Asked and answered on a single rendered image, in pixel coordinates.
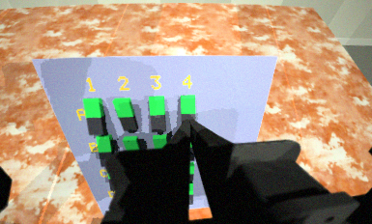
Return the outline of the lavender switch panel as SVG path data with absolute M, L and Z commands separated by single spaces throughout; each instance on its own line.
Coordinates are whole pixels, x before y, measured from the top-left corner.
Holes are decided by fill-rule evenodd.
M 105 162 L 161 149 L 184 120 L 233 143 L 257 142 L 276 56 L 32 59 L 102 215 L 115 189 Z

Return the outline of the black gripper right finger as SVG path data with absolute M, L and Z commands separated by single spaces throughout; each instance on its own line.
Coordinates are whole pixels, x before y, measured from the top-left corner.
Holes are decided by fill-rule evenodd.
M 212 217 L 225 216 L 237 171 L 242 163 L 297 160 L 301 146 L 290 139 L 233 143 L 194 120 L 190 142 Z

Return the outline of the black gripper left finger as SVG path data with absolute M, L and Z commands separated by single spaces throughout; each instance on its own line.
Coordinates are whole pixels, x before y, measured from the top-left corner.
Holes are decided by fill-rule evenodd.
M 190 186 L 190 122 L 184 120 L 161 149 L 118 151 L 105 168 L 116 191 L 119 184 L 179 181 L 182 205 L 188 204 Z

